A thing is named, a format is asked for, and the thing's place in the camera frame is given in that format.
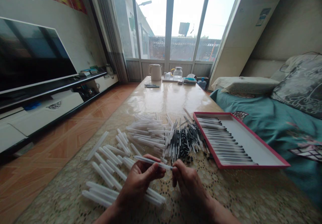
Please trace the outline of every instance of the glass door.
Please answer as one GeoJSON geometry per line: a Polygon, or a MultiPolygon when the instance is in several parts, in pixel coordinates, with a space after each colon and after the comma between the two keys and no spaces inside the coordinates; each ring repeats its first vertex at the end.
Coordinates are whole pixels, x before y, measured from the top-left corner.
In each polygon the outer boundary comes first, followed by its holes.
{"type": "Polygon", "coordinates": [[[158,63],[162,72],[206,75],[198,68],[210,71],[234,1],[114,0],[129,74],[142,80],[158,63]]]}

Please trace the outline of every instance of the glossy table surface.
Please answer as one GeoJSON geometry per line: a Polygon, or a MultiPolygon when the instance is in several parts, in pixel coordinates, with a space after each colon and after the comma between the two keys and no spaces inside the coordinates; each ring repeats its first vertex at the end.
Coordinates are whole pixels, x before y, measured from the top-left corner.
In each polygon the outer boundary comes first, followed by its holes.
{"type": "MultiPolygon", "coordinates": [[[[160,88],[145,88],[146,83],[151,83],[150,77],[141,82],[37,196],[17,223],[92,223],[97,219],[104,208],[85,199],[81,192],[88,189],[86,181],[102,185],[104,181],[91,162],[84,159],[105,131],[109,135],[103,145],[115,146],[116,129],[125,131],[126,126],[132,124],[135,113],[157,112],[165,122],[166,113],[173,121],[185,116],[184,107],[190,114],[194,111],[222,112],[198,85],[152,82],[160,88]]],[[[320,223],[322,220],[311,202],[280,170],[219,170],[202,152],[196,155],[190,167],[197,170],[207,191],[242,223],[320,223]]],[[[121,169],[128,173],[124,166],[121,169]]],[[[114,176],[124,183],[116,173],[114,176]]],[[[153,181],[150,187],[167,198],[166,204],[157,208],[143,202],[134,212],[125,213],[129,215],[129,223],[201,222],[182,200],[179,188],[172,187],[170,171],[162,180],[153,181]]]]}

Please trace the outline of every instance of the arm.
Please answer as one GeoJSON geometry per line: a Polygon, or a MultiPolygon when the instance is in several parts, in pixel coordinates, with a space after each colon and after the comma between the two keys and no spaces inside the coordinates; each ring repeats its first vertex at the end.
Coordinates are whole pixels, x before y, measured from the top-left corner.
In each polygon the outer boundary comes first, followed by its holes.
{"type": "MultiPolygon", "coordinates": [[[[146,154],[143,157],[160,162],[160,159],[146,154]]],[[[137,161],[131,168],[127,179],[116,201],[96,220],[95,224],[122,223],[125,214],[138,206],[152,180],[164,177],[165,169],[159,168],[158,163],[153,165],[137,161]]]]}
{"type": "Polygon", "coordinates": [[[192,209],[207,223],[238,224],[239,221],[232,213],[224,208],[216,199],[212,198],[203,188],[195,169],[188,168],[181,160],[173,164],[173,186],[179,183],[180,191],[192,209]]]}

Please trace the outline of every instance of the drawer handle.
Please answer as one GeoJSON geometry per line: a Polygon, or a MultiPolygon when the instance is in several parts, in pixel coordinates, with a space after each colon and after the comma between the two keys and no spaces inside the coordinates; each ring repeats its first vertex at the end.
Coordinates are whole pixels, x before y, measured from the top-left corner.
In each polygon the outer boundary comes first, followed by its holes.
{"type": "Polygon", "coordinates": [[[55,109],[58,109],[59,107],[61,106],[61,101],[59,102],[56,102],[50,106],[46,106],[46,108],[49,108],[49,109],[52,109],[52,110],[55,110],[55,109]]]}

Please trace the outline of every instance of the floor tile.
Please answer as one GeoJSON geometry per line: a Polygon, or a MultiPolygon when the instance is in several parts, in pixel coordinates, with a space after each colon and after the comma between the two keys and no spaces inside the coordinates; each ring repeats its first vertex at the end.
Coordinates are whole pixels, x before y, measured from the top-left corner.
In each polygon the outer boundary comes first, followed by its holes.
{"type": "Polygon", "coordinates": [[[36,139],[26,154],[0,166],[1,223],[15,221],[137,86],[117,85],[36,139]]]}

